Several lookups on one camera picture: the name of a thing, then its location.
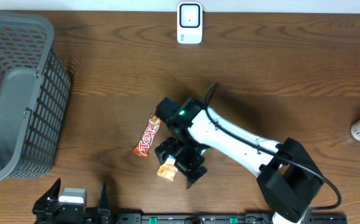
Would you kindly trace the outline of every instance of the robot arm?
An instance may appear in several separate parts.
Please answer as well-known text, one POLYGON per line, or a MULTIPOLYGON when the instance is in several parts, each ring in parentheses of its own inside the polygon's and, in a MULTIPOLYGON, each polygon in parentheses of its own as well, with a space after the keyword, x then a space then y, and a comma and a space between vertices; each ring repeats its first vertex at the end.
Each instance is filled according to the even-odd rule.
POLYGON ((274 224, 298 223, 320 190, 323 182, 303 169, 289 165, 284 175, 278 170, 283 163, 274 157, 277 154, 291 161, 302 161, 311 170, 321 175, 303 146, 287 139, 283 144, 252 134, 220 117, 208 108, 211 119, 220 127, 241 138, 240 141, 225 133, 209 119, 202 102, 189 99, 183 105, 165 98, 159 103, 156 114, 173 132, 155 149, 162 164, 171 155, 176 167, 187 176, 190 188, 207 169, 202 166, 205 149, 213 147, 234 159, 257 177, 257 183, 265 201, 275 210, 274 224), (264 148, 272 154, 261 152, 264 148))
POLYGON ((207 117, 205 110, 201 110, 192 120, 192 126, 188 128, 190 136, 196 142, 213 147, 226 154, 258 177, 261 173, 260 166, 267 165, 272 160, 272 156, 258 151, 258 148, 263 147, 276 153, 278 151, 276 145, 279 142, 245 131, 220 117, 213 109, 208 108, 208 110, 211 117, 215 121, 219 121, 222 127, 247 140, 250 145, 244 144, 217 129, 207 117))

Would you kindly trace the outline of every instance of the small snack package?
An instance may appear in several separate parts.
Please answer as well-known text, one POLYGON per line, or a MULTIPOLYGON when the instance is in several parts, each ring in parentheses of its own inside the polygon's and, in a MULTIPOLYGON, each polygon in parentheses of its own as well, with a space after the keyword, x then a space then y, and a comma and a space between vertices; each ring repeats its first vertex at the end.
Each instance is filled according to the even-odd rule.
POLYGON ((155 114, 156 109, 152 111, 150 115, 148 125, 144 131, 144 134, 141 137, 141 140, 138 142, 138 145, 135 149, 132 150, 132 153, 135 155, 148 158, 149 149, 155 139, 156 133, 162 125, 162 121, 155 114))
POLYGON ((159 177, 163 177, 165 179, 174 181, 174 177, 176 176, 178 169, 174 166, 175 159, 172 156, 168 156, 166 162, 159 167, 157 171, 157 175, 159 177))

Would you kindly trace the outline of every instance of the candy bar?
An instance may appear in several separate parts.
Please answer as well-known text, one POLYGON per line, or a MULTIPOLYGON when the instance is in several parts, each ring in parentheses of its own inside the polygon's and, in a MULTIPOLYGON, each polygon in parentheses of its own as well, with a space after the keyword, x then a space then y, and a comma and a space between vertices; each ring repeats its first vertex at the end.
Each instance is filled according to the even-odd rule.
POLYGON ((138 142, 138 145, 135 149, 132 150, 132 153, 135 155, 148 158, 149 149, 155 139, 156 133, 162 125, 162 121, 156 116, 156 110, 152 111, 152 114, 149 118, 148 125, 144 131, 144 134, 141 137, 141 140, 138 142))
POLYGON ((166 178, 168 180, 174 181, 174 177, 178 172, 177 167, 174 166, 175 159, 172 156, 168 156, 166 162, 159 167, 157 175, 159 177, 166 178))

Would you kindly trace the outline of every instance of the black cable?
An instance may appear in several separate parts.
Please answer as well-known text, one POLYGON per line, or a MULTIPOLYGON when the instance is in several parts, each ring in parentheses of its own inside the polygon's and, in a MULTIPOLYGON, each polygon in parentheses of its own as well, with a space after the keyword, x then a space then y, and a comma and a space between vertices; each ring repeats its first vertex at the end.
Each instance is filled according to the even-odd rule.
POLYGON ((256 146, 255 144, 251 143, 251 142, 248 142, 246 141, 245 139, 231 133, 230 131, 224 129, 223 127, 221 127, 221 125, 219 124, 218 121, 214 121, 213 118, 210 116, 209 112, 208 112, 208 107, 209 107, 209 103, 210 103, 210 100, 214 94, 214 92, 216 91, 217 89, 217 86, 218 86, 218 83, 215 83, 213 85, 210 86, 209 90, 207 91, 206 93, 206 96, 205 96, 205 111, 206 111, 206 115, 207 117, 209 118, 209 120, 220 130, 222 130, 222 132, 226 133, 227 135, 231 136, 232 138, 238 140, 238 141, 241 141, 243 142, 244 144, 247 144, 248 146, 252 146, 252 147, 256 147, 258 151, 261 151, 261 152, 264 152, 270 156, 273 156, 279 160, 281 160, 282 162, 286 162, 286 163, 289 163, 293 166, 296 166, 298 168, 301 168, 311 174, 313 174, 315 177, 317 177, 318 179, 322 180, 324 183, 328 184, 329 187, 331 187, 333 189, 333 191, 336 193, 336 196, 337 196, 337 202, 333 205, 329 205, 329 206, 322 206, 322 207, 310 207, 308 208, 309 211, 311 210, 329 210, 329 209, 334 209, 334 208, 337 208, 340 206, 341 204, 341 201, 342 201, 342 198, 341 198, 341 194, 340 194, 340 191, 339 189, 337 189, 337 187, 330 181, 328 180, 326 177, 324 177, 323 175, 320 175, 318 173, 316 173, 314 170, 311 170, 310 168, 304 166, 304 165, 301 165, 295 161, 291 161, 289 159, 286 159, 274 152, 271 152, 269 151, 268 149, 265 149, 263 147, 261 147, 260 145, 256 146))

